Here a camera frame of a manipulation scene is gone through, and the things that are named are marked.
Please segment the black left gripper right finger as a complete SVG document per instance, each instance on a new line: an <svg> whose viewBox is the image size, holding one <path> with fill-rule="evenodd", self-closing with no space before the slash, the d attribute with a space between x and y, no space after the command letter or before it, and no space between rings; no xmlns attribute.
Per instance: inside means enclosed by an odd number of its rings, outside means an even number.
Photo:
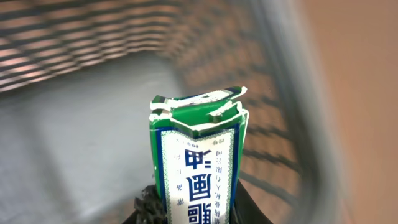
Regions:
<svg viewBox="0 0 398 224"><path fill-rule="evenodd" d="M272 224L238 180L231 215L232 224Z"/></svg>

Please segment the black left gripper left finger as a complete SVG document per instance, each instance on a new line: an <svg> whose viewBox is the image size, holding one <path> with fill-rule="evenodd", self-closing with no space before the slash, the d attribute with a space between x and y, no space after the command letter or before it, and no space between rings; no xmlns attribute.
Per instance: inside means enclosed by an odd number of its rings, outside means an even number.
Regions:
<svg viewBox="0 0 398 224"><path fill-rule="evenodd" d="M163 224L167 220L167 214L156 186L148 185L141 193L141 198L134 199L133 213L123 224Z"/></svg>

